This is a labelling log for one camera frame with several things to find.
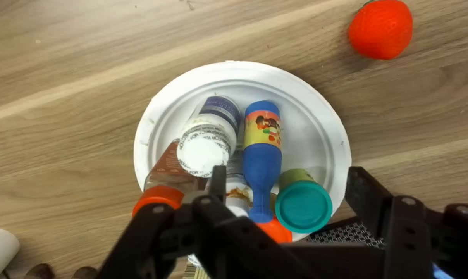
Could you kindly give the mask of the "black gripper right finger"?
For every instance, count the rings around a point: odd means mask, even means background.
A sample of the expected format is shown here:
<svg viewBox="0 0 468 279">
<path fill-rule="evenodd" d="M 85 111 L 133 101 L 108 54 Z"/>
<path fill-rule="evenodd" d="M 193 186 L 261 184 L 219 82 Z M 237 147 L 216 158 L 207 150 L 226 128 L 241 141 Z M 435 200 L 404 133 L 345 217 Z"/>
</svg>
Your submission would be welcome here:
<svg viewBox="0 0 468 279">
<path fill-rule="evenodd" d="M 395 197 L 360 166 L 348 169 L 345 201 L 373 237 L 393 235 Z"/>
</svg>

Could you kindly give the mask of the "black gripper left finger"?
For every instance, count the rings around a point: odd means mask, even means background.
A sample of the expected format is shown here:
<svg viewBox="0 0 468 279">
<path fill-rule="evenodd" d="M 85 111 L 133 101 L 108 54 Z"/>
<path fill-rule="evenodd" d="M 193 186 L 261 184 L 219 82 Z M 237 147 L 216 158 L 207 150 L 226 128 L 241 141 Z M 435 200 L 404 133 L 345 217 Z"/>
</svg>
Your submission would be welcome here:
<svg viewBox="0 0 468 279">
<path fill-rule="evenodd" d="M 212 169 L 212 176 L 207 183 L 207 192 L 213 197 L 216 197 L 219 201 L 224 200 L 226 195 L 226 167 L 224 166 L 215 166 Z"/>
</svg>

